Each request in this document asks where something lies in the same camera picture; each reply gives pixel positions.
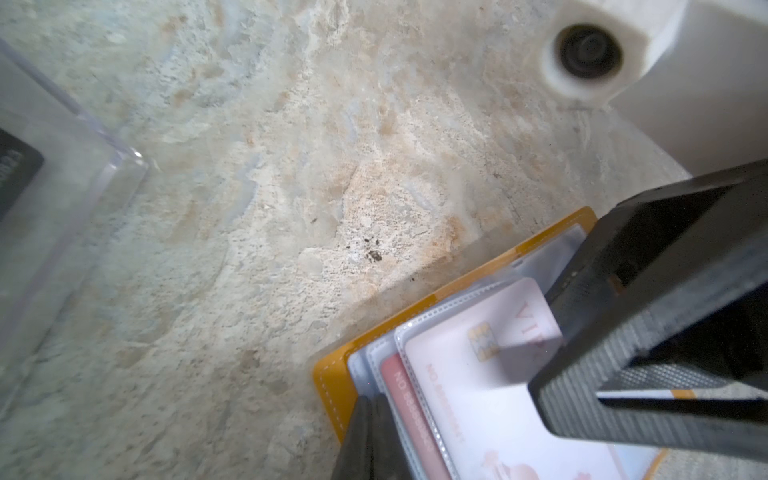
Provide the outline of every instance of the marble countertop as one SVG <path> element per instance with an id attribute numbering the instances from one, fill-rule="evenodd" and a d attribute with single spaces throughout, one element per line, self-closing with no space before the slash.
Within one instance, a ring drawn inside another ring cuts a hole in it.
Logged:
<path id="1" fill-rule="evenodd" d="M 0 35 L 153 165 L 2 428 L 3 476 L 327 477 L 323 353 L 685 177 L 526 80 L 555 6 L 3 2 Z"/>

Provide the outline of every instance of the clear plastic case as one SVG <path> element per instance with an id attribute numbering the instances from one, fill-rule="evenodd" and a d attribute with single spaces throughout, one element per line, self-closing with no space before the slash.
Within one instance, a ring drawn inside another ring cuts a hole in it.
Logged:
<path id="1" fill-rule="evenodd" d="M 44 161 L 0 220 L 0 408 L 147 172 L 136 150 L 0 40 L 0 128 Z"/>

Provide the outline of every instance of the stitching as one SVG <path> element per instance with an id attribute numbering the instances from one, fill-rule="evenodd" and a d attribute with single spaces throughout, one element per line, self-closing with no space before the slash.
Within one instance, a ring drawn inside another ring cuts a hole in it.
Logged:
<path id="1" fill-rule="evenodd" d="M 583 212 L 581 212 L 581 213 L 579 213 L 579 214 L 576 214 L 576 216 L 575 216 L 575 217 L 571 218 L 571 219 L 570 219 L 568 222 L 566 222 L 565 224 L 563 224 L 562 230 L 560 230 L 559 232 L 550 232 L 550 233 L 548 233 L 547 235 L 544 235 L 544 236 L 543 236 L 541 239 L 539 239 L 538 241 L 536 241 L 536 242 L 534 242 L 533 244 L 531 244 L 529 247 L 521 248 L 521 249 L 520 249 L 520 257 L 522 257 L 523 255 L 525 255 L 525 254 L 529 253 L 531 250 L 533 250 L 534 248 L 538 247 L 538 246 L 539 246 L 539 245 L 541 245 L 542 243 L 544 243 L 544 242 L 546 242 L 546 241 L 550 240 L 550 239 L 551 239 L 552 237 L 554 237 L 555 235 L 559 235 L 559 234 L 561 234 L 561 233 L 564 233 L 566 229 L 568 229 L 568 228 L 572 227 L 572 226 L 573 226 L 574 224 L 576 224 L 576 223 L 579 223 L 579 220 L 581 220 L 582 218 L 584 218 L 584 217 L 586 217 L 586 216 L 587 216 L 587 211 L 583 211 Z M 397 328 L 397 326 L 398 326 L 398 325 L 395 325 L 395 326 L 393 326 L 392 328 L 390 328 L 390 329 L 388 329 L 388 330 L 386 330 L 386 331 L 384 331 L 384 332 L 380 333 L 379 335 L 375 336 L 375 337 L 374 337 L 374 338 L 372 338 L 372 339 L 371 339 L 371 341 L 370 341 L 369 343 L 367 343 L 366 345 L 369 345 L 370 343 L 373 343 L 373 342 L 375 342 L 375 341 L 376 341 L 377 339 L 379 339 L 380 337 L 382 337 L 382 336 L 386 335 L 387 333 L 389 333 L 389 332 L 391 332 L 392 330 L 394 330 L 395 328 Z M 346 354 L 344 357 L 345 357 L 345 358 L 349 358 L 349 355 L 352 355 L 354 352 L 357 352 L 358 350 L 360 350 L 361 348 L 363 348 L 363 347 L 364 347 L 364 346 L 366 346 L 366 345 L 361 345 L 361 346 L 355 346 L 355 347 L 353 347 L 353 349 L 352 349 L 351 351 L 349 351 L 349 352 L 348 352 L 348 353 L 347 353 L 347 354 Z M 326 383 L 325 383 L 325 380 L 324 380 L 324 376 L 325 376 L 325 375 L 324 375 L 324 373 L 325 373 L 325 371 L 326 371 L 327 369 L 331 368 L 333 365 L 335 365 L 335 364 L 336 364 L 336 362 L 338 362 L 338 361 L 339 361 L 339 359 L 333 360 L 331 363 L 329 363 L 328 365 L 324 366 L 324 367 L 323 367 L 323 368 L 320 370 L 320 373 L 318 374 L 318 376 L 317 376 L 317 377 L 318 377 L 318 380 L 319 380 L 319 382 L 320 382 L 320 386 L 321 386 L 321 387 L 323 387 L 323 391 L 321 392 L 321 395 L 322 395 L 322 396 L 323 396 L 323 398 L 326 400 L 326 403 L 327 403 L 327 404 L 328 404 L 328 405 L 331 407 L 331 409 L 333 410 L 333 414 L 335 415 L 335 418 L 331 418 L 331 423 L 333 424 L 333 426 L 334 426 L 334 427 L 336 427 L 336 429 L 337 429 L 337 430 L 344 430 L 344 424 L 342 423 L 342 421 L 341 421 L 341 418 L 339 417 L 339 411 L 338 411 L 338 410 L 336 410 L 336 406 L 335 406 L 335 405 L 333 405 L 333 398 L 331 397 L 331 395 L 330 395 L 330 392 L 328 391 L 328 387 L 326 386 Z"/>

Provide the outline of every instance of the card chip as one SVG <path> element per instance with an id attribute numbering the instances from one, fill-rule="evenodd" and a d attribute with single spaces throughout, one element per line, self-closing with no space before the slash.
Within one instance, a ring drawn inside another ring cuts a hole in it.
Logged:
<path id="1" fill-rule="evenodd" d="M 478 360 L 484 362 L 498 355 L 498 342 L 488 322 L 483 322 L 467 332 L 469 343 L 475 351 Z"/>

